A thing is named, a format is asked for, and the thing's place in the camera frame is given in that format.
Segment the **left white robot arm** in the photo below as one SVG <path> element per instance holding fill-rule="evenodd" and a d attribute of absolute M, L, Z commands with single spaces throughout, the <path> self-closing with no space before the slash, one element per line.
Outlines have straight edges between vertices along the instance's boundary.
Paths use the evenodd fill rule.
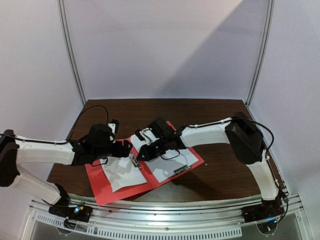
<path fill-rule="evenodd" d="M 126 158 L 132 144 L 116 140 L 112 126 L 92 128 L 78 140 L 48 141 L 15 135 L 7 129 L 0 135 L 0 185 L 23 190 L 44 200 L 63 216 L 74 213 L 74 205 L 62 186 L 37 177 L 23 168 L 27 163 L 66 166 L 93 165 L 97 160 Z"/>

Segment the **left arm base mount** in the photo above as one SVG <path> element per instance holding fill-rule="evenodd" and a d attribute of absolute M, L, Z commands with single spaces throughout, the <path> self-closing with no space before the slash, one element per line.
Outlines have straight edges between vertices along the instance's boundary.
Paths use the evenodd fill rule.
<path fill-rule="evenodd" d="M 59 184 L 54 184 L 60 195 L 60 199 L 57 203 L 49 203 L 48 212 L 52 215 L 63 217 L 63 226 L 67 229 L 74 230 L 76 228 L 77 222 L 88 223 L 93 208 L 86 205 L 84 202 L 71 203 L 71 198 L 66 192 L 66 190 Z"/>

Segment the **red file folder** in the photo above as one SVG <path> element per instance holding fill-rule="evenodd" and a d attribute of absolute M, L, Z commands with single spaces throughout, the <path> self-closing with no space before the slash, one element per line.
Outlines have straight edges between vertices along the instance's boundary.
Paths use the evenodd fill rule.
<path fill-rule="evenodd" d="M 204 160 L 193 148 L 188 148 L 187 150 L 190 150 L 191 153 L 194 154 L 196 158 L 198 158 L 198 162 L 192 164 L 192 169 L 186 172 L 183 172 L 178 176 L 169 177 L 167 180 L 163 181 L 162 183 L 159 183 L 154 177 L 154 175 L 152 174 L 152 172 L 150 171 L 150 169 L 147 167 L 147 165 L 143 161 L 139 161 L 142 167 L 140 171 L 144 176 L 144 178 L 147 180 L 147 183 L 124 187 L 116 192 L 112 192 L 111 184 L 108 181 L 102 169 L 102 165 L 106 163 L 108 159 L 101 159 L 99 161 L 96 161 L 94 162 L 94 166 L 87 164 L 85 168 L 86 168 L 86 172 L 88 175 L 88 179 L 89 179 L 96 203 L 99 206 L 102 206 L 102 205 L 110 204 L 128 197 L 140 194 L 140 193 L 154 190 L 170 182 L 171 180 L 182 176 L 183 174 L 193 170 L 194 168 L 204 163 Z M 137 157 L 138 155 L 138 151 L 136 151 L 134 146 L 132 147 L 131 153 L 134 153 L 135 157 Z"/>

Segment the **metal bottom folder clip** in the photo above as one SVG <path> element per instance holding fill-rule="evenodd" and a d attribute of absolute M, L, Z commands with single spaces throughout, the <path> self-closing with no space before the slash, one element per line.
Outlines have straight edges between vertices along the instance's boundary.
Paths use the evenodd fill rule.
<path fill-rule="evenodd" d="M 182 167 L 174 170 L 174 171 L 173 171 L 174 174 L 173 174 L 172 176 L 173 176 L 173 177 L 176 177 L 176 176 L 178 176 L 178 175 L 180 175 L 180 174 L 182 174 L 182 173 L 184 173 L 184 172 L 192 169 L 192 167 L 193 167 L 192 165 L 184 165 L 184 166 L 182 166 Z"/>

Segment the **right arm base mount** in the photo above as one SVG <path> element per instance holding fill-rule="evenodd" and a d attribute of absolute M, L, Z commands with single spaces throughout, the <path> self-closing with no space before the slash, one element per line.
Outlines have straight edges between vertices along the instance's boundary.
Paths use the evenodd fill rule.
<path fill-rule="evenodd" d="M 241 216 L 245 223 L 256 223 L 258 231 L 263 235 L 272 235 L 278 224 L 287 215 L 289 198 L 285 193 L 278 195 L 275 200 L 261 200 L 261 203 L 245 206 L 241 209 Z"/>

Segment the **metal spine folder clip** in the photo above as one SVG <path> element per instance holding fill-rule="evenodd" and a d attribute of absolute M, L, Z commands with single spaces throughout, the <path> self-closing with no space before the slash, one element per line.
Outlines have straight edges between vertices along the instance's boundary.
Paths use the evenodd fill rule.
<path fill-rule="evenodd" d="M 136 159 L 136 157 L 135 157 L 135 155 L 134 155 L 133 152 L 131 152 L 131 153 L 129 154 L 129 159 L 130 159 L 131 163 L 133 164 L 133 166 L 134 166 L 135 168 L 137 168 L 138 170 L 141 170 L 141 169 L 142 169 L 141 164 L 140 164 L 139 161 Z"/>

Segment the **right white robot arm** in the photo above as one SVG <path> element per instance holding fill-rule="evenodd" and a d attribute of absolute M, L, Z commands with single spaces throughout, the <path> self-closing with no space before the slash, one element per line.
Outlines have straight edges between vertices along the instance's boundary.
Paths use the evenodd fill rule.
<path fill-rule="evenodd" d="M 177 129 L 159 117 L 145 129 L 137 129 L 134 135 L 142 143 L 136 158 L 144 162 L 161 157 L 169 150 L 229 144 L 236 159 L 249 168 L 259 187 L 265 201 L 258 208 L 260 216 L 269 218 L 278 210 L 275 199 L 279 189 L 268 164 L 268 148 L 264 145 L 264 137 L 257 123 L 244 113 L 237 112 L 231 117 L 209 123 L 186 124 Z"/>

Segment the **small white paper sheet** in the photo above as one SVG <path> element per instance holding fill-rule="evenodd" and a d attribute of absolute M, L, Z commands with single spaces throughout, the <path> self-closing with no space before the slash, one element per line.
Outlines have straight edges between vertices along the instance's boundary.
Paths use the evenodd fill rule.
<path fill-rule="evenodd" d="M 113 193 L 125 187 L 147 183 L 147 180 L 141 171 L 134 166 L 130 157 L 109 157 L 107 162 L 102 165 L 102 169 Z"/>

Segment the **large white paper sheet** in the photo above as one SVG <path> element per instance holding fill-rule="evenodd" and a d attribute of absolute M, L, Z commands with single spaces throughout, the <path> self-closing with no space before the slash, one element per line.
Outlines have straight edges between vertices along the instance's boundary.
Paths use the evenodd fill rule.
<path fill-rule="evenodd" d="M 153 141 L 159 139 L 149 129 L 142 130 L 140 134 L 143 140 L 140 140 L 135 134 L 130 137 L 130 141 L 137 152 L 143 145 L 149 146 Z M 182 149 L 179 152 L 167 150 L 162 156 L 150 161 L 143 161 L 159 183 L 172 177 L 176 170 L 184 166 L 189 167 L 197 162 L 198 158 L 188 149 Z"/>

